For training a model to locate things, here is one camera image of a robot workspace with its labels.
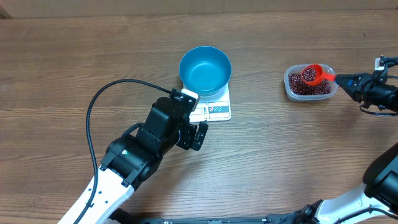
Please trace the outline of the red measuring scoop blue handle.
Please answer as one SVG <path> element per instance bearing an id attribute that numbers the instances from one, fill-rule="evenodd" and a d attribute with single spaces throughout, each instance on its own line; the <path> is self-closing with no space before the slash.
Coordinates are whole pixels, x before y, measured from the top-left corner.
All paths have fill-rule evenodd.
<path id="1" fill-rule="evenodd" d="M 323 80 L 335 81 L 336 75 L 327 73 L 319 64 L 311 64 L 304 68 L 301 73 L 302 81 L 309 86 L 316 86 Z"/>

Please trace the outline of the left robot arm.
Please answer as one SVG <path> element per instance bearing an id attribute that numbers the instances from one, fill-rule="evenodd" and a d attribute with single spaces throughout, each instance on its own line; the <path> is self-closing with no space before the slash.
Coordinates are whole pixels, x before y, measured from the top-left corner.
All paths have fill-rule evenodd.
<path id="1" fill-rule="evenodd" d="M 182 89 L 159 98 L 145 123 L 137 123 L 114 140 L 84 192 L 60 223 L 105 223 L 137 188 L 153 175 L 174 146 L 199 151 L 208 125 L 190 123 L 198 94 Z"/>

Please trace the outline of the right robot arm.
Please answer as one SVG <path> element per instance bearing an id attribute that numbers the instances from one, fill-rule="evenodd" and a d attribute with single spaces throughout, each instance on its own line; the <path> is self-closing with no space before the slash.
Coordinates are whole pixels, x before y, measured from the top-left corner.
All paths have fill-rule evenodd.
<path id="1" fill-rule="evenodd" d="M 334 81 L 369 114 L 371 105 L 381 112 L 376 116 L 397 116 L 397 87 L 386 83 L 390 76 L 370 73 L 336 75 Z M 319 200 L 295 212 L 292 223 L 357 223 L 385 215 L 397 219 L 397 145 L 375 159 L 353 190 L 329 200 Z"/>

